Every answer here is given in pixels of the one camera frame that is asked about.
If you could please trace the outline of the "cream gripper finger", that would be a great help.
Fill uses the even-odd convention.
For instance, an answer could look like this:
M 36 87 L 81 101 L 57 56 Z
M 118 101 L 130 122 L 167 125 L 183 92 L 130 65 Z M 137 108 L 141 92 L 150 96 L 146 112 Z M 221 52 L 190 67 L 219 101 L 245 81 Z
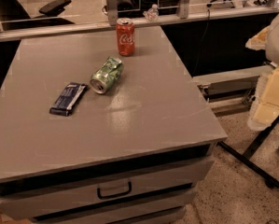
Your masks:
M 265 49 L 268 31 L 269 31 L 269 26 L 263 28 L 259 33 L 249 38 L 245 46 L 248 49 L 252 49 L 252 50 Z

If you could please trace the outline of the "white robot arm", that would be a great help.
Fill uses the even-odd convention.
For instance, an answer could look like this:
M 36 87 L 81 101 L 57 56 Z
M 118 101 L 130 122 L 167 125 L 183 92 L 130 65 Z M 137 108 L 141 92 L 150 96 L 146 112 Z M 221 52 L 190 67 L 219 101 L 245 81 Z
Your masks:
M 249 38 L 245 46 L 252 50 L 265 50 L 266 58 L 279 64 L 279 14 L 271 24 Z

